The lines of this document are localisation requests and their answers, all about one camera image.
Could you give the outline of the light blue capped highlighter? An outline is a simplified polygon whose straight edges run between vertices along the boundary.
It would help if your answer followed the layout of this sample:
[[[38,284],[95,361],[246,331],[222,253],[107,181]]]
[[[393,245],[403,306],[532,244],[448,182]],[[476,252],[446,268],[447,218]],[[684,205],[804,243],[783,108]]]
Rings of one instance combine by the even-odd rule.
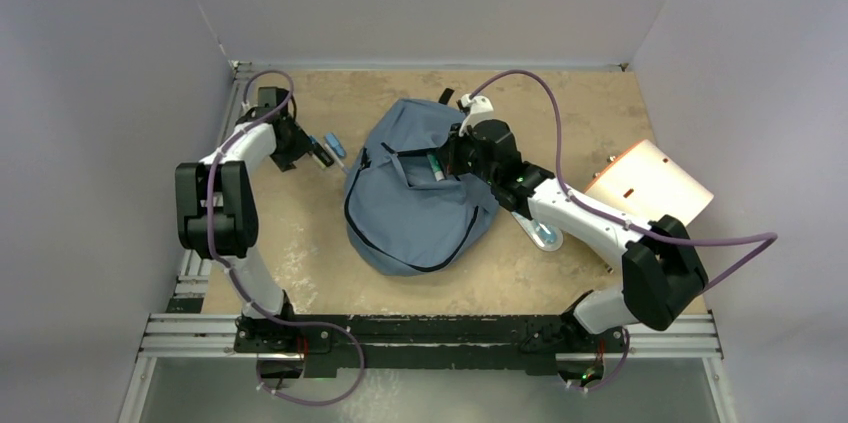
[[[332,132],[326,133],[324,135],[324,141],[329,146],[330,150],[340,159],[345,159],[347,156],[347,152],[339,140],[339,138]]]

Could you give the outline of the white purple-capped marker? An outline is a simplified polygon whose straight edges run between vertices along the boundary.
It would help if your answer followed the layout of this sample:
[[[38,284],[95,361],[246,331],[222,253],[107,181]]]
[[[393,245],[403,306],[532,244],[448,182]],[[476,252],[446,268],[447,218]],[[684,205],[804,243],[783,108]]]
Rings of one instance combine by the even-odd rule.
[[[345,175],[349,174],[349,169],[342,160],[340,160],[339,158],[335,158],[335,163]]]

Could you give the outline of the green white glue stick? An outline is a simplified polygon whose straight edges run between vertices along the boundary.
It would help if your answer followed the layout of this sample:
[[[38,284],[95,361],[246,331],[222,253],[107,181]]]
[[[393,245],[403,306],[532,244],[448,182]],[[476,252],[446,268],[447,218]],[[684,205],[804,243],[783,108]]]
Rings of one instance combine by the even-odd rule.
[[[445,179],[444,172],[442,170],[441,164],[439,163],[437,157],[433,153],[427,154],[427,160],[430,165],[431,171],[433,172],[434,178],[436,181],[442,181]]]

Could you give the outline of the blue fabric backpack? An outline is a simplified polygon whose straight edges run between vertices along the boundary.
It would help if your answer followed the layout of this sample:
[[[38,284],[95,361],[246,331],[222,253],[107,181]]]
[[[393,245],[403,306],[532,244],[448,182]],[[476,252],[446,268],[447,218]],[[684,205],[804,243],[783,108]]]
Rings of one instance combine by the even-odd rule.
[[[430,156],[463,114],[400,99],[372,128],[344,187],[343,216],[359,256],[387,276],[445,269],[492,226],[500,207],[472,175],[437,178]]]

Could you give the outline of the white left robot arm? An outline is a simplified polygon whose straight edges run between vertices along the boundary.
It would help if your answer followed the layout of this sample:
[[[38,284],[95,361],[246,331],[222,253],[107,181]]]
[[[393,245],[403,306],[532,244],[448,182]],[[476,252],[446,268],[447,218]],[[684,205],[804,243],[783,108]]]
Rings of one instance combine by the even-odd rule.
[[[262,87],[258,104],[232,134],[199,162],[175,170],[181,245],[217,263],[241,300],[236,320],[239,351],[284,352],[302,341],[286,292],[258,250],[259,215],[250,174],[265,159],[285,172],[311,153],[312,141],[288,110],[290,91]]]

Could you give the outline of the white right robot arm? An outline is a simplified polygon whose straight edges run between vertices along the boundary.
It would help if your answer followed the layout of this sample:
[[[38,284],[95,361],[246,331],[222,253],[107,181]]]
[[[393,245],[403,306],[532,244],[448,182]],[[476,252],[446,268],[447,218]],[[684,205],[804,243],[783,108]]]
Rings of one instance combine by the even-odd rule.
[[[561,335],[573,349],[630,324],[663,331],[708,286],[683,223],[669,215],[636,218],[565,188],[553,172],[522,158],[501,120],[470,130],[453,124],[437,156],[448,173],[487,184],[505,210],[577,238],[618,271],[619,286],[588,291],[564,312]]]

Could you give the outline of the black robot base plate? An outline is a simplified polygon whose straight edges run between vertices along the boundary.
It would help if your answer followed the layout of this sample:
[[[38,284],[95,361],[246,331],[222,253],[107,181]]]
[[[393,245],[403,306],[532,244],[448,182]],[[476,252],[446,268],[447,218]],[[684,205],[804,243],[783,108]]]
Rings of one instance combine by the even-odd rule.
[[[289,325],[240,316],[234,350],[291,354],[308,378],[340,369],[511,370],[578,378],[625,345],[622,328],[586,333],[554,315],[297,315]]]

